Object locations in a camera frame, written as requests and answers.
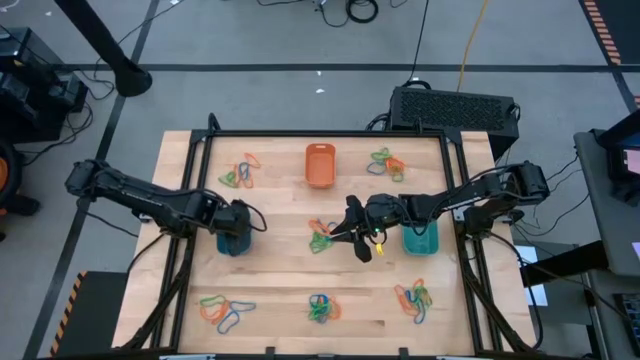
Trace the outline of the dark grey desk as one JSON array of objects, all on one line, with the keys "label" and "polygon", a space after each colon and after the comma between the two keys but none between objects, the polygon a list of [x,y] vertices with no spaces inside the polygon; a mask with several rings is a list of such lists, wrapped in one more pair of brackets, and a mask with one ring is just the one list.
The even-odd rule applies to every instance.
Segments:
[{"label": "dark grey desk", "polygon": [[629,206],[612,196],[606,151],[591,132],[573,135],[609,269],[640,277],[640,205]]}]

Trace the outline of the blue plastic basket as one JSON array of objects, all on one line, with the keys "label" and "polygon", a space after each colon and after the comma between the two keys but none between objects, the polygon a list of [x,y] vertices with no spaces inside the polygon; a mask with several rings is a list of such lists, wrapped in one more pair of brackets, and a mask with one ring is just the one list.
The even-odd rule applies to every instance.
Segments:
[{"label": "blue plastic basket", "polygon": [[251,249],[251,232],[246,232],[238,236],[229,233],[217,233],[216,246],[220,254],[231,257],[241,256]]}]

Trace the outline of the black laptop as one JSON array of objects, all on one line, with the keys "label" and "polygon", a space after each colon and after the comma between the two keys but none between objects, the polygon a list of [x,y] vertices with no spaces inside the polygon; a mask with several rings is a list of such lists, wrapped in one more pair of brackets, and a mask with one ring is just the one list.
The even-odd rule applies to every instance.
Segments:
[{"label": "black laptop", "polygon": [[629,206],[640,205],[640,109],[596,136],[605,150],[612,196]]}]

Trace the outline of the black pole stand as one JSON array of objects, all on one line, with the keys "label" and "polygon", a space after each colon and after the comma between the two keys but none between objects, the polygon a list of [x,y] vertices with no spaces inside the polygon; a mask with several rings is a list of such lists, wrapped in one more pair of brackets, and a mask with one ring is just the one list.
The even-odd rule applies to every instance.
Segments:
[{"label": "black pole stand", "polygon": [[151,75],[125,55],[87,0],[54,2],[111,68],[115,75],[115,88],[121,96],[138,96],[151,87]]}]

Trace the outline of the black aluminium table frame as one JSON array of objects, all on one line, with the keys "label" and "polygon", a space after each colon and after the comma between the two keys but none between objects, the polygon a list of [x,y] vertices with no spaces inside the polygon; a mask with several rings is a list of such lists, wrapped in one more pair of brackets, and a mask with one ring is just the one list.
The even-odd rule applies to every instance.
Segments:
[{"label": "black aluminium table frame", "polygon": [[[305,180],[305,151],[313,143],[336,148],[332,187],[317,189]],[[404,180],[368,173],[372,152],[389,149],[406,164]],[[486,134],[465,132],[459,144],[411,134],[329,131],[276,131],[255,135],[222,133],[213,139],[208,164],[196,162],[195,176],[209,188],[240,161],[244,153],[261,163],[253,188],[220,187],[227,198],[253,205],[266,232],[253,236],[250,251],[239,257],[221,255],[207,232],[195,240],[191,276],[182,309],[170,308],[164,319],[162,345],[185,353],[257,354],[273,348],[279,355],[471,355],[477,348],[506,349],[507,341],[465,288],[450,214],[438,223],[440,248],[429,257],[405,253],[402,232],[393,228],[384,256],[360,262],[349,244],[320,254],[309,248],[308,222],[341,221],[345,199],[366,200],[376,193],[438,193],[463,175],[491,168],[493,154]],[[406,315],[395,285],[413,290],[418,279],[433,300],[424,322]],[[342,308],[338,320],[320,324],[308,319],[311,295],[335,297]],[[200,300],[224,295],[229,301],[255,302],[239,313],[240,322],[226,335],[200,315]]]}]

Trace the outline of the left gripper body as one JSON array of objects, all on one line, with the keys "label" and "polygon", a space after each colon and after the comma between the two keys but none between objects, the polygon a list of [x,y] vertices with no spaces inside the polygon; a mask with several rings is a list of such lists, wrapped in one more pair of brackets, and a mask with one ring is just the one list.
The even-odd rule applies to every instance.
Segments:
[{"label": "left gripper body", "polygon": [[233,200],[229,205],[219,206],[212,217],[212,232],[240,236],[251,227],[248,205],[242,200]]}]

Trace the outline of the black beam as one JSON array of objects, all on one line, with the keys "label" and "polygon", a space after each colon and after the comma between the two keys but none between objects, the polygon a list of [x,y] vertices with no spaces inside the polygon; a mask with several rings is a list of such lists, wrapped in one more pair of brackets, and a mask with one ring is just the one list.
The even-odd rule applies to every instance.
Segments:
[{"label": "black beam", "polygon": [[595,241],[550,258],[525,265],[521,278],[525,285],[539,285],[591,270],[608,270],[609,262],[602,241]]}]

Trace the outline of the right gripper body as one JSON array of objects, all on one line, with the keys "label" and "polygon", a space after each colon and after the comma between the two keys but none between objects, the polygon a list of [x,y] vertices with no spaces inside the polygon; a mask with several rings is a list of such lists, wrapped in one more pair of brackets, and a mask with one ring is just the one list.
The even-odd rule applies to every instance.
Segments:
[{"label": "right gripper body", "polygon": [[346,197],[347,208],[343,222],[356,223],[354,235],[359,241],[354,243],[354,253],[363,263],[372,260],[372,252],[366,240],[374,246],[383,246],[388,240],[387,230],[401,223],[403,212],[396,197],[389,194],[372,195],[363,205],[355,195]]}]

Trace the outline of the black mat with hazard stripes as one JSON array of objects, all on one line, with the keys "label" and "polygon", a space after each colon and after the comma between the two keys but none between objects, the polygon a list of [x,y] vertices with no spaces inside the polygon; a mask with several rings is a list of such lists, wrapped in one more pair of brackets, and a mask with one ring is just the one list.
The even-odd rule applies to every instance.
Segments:
[{"label": "black mat with hazard stripes", "polygon": [[127,282],[125,273],[76,275],[49,349],[50,357],[106,352],[111,348]]},{"label": "black mat with hazard stripes", "polygon": [[640,66],[640,0],[579,0],[608,63]]}]

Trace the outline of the black computer tower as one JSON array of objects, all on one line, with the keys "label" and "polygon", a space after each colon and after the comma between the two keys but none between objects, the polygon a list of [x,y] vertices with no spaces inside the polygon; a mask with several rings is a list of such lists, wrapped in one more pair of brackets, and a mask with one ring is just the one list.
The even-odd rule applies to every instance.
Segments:
[{"label": "black computer tower", "polygon": [[390,130],[441,130],[450,139],[484,131],[495,159],[519,138],[520,107],[511,97],[397,87],[390,102]]}]

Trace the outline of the black orange wheeled device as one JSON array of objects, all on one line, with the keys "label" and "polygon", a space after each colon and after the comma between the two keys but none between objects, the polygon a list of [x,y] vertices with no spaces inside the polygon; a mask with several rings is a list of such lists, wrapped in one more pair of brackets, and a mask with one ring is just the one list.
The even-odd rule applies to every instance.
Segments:
[{"label": "black orange wheeled device", "polygon": [[21,195],[23,156],[7,140],[0,138],[0,216],[14,213],[33,216],[40,202]]}]

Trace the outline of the black keyboard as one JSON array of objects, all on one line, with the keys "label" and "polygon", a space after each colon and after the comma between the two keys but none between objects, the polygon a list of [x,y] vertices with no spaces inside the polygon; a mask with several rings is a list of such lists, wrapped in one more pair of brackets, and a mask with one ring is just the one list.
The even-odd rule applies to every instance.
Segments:
[{"label": "black keyboard", "polygon": [[624,329],[634,354],[640,357],[640,293],[613,295],[616,305],[626,316]]}]

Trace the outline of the orange plastic basket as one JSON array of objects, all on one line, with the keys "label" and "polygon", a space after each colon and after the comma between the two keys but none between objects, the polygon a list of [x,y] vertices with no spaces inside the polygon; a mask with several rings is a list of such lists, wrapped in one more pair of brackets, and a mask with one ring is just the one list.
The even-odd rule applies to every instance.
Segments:
[{"label": "orange plastic basket", "polygon": [[329,143],[313,143],[305,151],[305,180],[312,188],[326,189],[336,178],[336,148]]}]

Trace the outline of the teal plastic basket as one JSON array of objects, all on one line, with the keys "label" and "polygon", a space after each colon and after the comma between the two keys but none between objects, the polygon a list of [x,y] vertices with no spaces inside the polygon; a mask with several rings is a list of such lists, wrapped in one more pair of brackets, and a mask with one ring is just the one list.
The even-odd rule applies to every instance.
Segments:
[{"label": "teal plastic basket", "polygon": [[411,227],[402,227],[402,245],[411,256],[430,256],[439,250],[439,231],[436,222],[429,224],[426,231],[418,236]]}]

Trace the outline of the black equipment cart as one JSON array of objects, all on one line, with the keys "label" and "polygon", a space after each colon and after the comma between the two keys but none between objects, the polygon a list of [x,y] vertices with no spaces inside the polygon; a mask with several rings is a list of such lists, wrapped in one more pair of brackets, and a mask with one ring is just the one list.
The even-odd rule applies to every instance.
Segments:
[{"label": "black equipment cart", "polygon": [[0,28],[0,138],[57,140],[88,87],[30,28]]}]

